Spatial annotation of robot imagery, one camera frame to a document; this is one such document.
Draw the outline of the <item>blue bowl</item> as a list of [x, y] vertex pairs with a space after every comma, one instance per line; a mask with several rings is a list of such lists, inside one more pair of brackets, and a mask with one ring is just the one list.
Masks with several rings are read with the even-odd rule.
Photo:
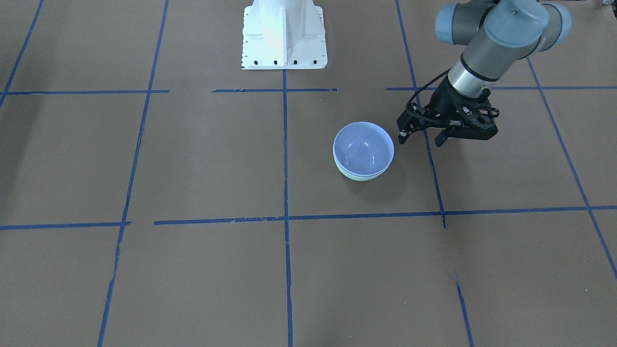
[[372, 174], [390, 166], [395, 154], [388, 132], [368, 121], [341, 128], [333, 140], [332, 152], [334, 161], [358, 174]]

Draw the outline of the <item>green bowl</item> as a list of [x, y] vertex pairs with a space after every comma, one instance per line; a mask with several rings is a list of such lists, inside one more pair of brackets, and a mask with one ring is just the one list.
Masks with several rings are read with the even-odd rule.
[[381, 174], [383, 174], [388, 169], [388, 166], [386, 166], [382, 170], [377, 171], [375, 173], [359, 174], [359, 173], [353, 173], [351, 171], [348, 171], [348, 169], [346, 169], [340, 162], [335, 161], [335, 165], [338, 171], [340, 171], [342, 175], [344, 175], [346, 178], [350, 180], [357, 181], [357, 182], [366, 182], [366, 181], [373, 180], [377, 178], [378, 176], [380, 176]]

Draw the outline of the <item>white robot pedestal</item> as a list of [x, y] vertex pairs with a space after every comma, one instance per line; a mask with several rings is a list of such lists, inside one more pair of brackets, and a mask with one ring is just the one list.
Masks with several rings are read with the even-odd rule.
[[244, 8], [241, 68], [324, 69], [324, 13], [312, 0], [254, 0]]

